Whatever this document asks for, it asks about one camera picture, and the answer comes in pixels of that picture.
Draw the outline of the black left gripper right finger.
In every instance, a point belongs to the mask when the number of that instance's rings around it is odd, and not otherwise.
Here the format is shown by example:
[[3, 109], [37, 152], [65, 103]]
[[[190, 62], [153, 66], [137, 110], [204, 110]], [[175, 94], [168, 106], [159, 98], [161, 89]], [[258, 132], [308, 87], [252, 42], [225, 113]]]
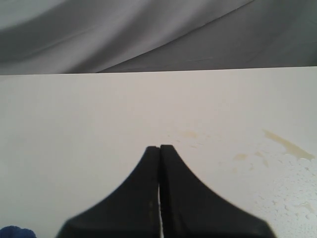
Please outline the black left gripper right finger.
[[166, 238], [273, 238], [264, 220], [209, 189], [172, 145], [160, 147], [159, 199]]

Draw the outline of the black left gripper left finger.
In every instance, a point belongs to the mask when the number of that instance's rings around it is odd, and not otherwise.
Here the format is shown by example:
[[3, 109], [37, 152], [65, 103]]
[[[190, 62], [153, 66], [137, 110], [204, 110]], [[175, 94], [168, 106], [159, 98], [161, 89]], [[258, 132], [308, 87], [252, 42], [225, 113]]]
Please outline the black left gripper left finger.
[[107, 198], [69, 219], [59, 238], [159, 238], [159, 148], [147, 147], [127, 179]]

